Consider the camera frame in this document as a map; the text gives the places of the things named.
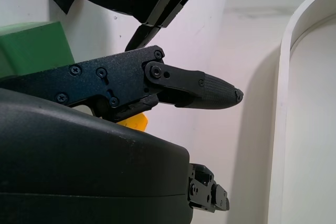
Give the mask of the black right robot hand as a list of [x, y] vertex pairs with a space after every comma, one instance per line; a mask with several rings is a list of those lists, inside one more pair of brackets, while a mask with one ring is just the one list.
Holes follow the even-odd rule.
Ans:
[[227, 192], [188, 151], [122, 126], [159, 103], [220, 110], [243, 92], [151, 46], [1, 80], [1, 223], [190, 223]]

